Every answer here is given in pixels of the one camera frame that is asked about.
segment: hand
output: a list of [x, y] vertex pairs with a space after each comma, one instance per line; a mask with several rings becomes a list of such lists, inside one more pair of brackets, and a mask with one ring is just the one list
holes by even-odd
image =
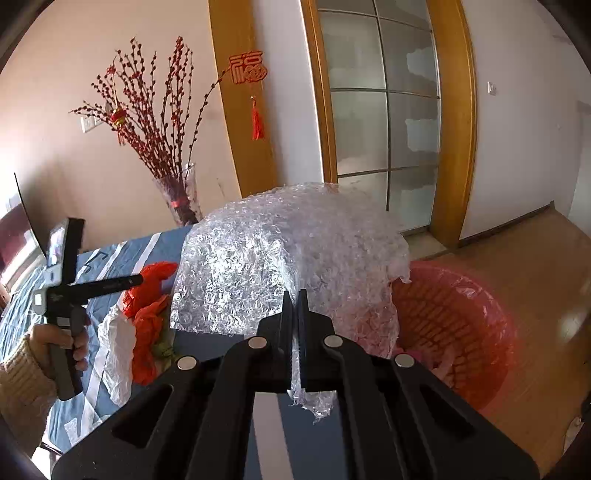
[[[85, 320], [85, 325], [90, 325], [88, 317]], [[73, 345], [76, 369], [84, 371], [88, 368], [88, 361], [86, 360], [86, 355], [88, 355], [88, 333], [86, 329], [80, 335], [72, 338], [57, 325], [44, 323], [33, 327], [29, 337], [29, 347], [45, 376], [53, 378], [54, 372], [49, 358], [49, 343], [55, 343], [65, 348], [72, 348]]]

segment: small screen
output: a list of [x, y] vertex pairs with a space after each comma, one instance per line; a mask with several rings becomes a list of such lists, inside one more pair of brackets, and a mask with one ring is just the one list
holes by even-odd
[[64, 236], [66, 234], [65, 227], [61, 226], [51, 233], [49, 239], [49, 248], [47, 249], [47, 266], [53, 267], [57, 265], [64, 254]]

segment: red plastic bag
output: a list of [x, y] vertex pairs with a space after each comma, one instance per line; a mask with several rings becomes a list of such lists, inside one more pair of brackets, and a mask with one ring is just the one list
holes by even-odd
[[152, 345], [156, 343], [162, 331], [163, 320], [159, 314], [168, 306], [169, 301], [168, 295], [162, 295], [135, 315], [135, 347], [131, 373], [134, 382], [140, 385], [148, 385], [158, 376]]
[[130, 288], [123, 295], [123, 314], [133, 319], [139, 309], [158, 300], [162, 295], [160, 282], [174, 274], [177, 268], [178, 264], [175, 262], [156, 262], [142, 268], [139, 274], [144, 278], [144, 282]]

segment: pink wall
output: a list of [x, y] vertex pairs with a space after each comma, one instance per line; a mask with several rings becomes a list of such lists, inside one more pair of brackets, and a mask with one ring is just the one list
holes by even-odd
[[[17, 46], [0, 74], [0, 187], [17, 173], [41, 241], [65, 216], [87, 220], [86, 249], [174, 228], [135, 151], [106, 125], [83, 134], [68, 111], [100, 100], [90, 83], [133, 36], [158, 51], [161, 84], [178, 35], [193, 49], [199, 98], [216, 78], [207, 0], [55, 0]], [[218, 90], [193, 158], [204, 213], [240, 198]]]

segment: white plastic bag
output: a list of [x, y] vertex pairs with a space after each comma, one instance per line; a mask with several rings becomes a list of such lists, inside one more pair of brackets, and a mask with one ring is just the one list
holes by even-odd
[[103, 371], [103, 382], [111, 401], [122, 407], [131, 396], [135, 326], [117, 305], [113, 305], [99, 325], [98, 336], [100, 345], [109, 350]]

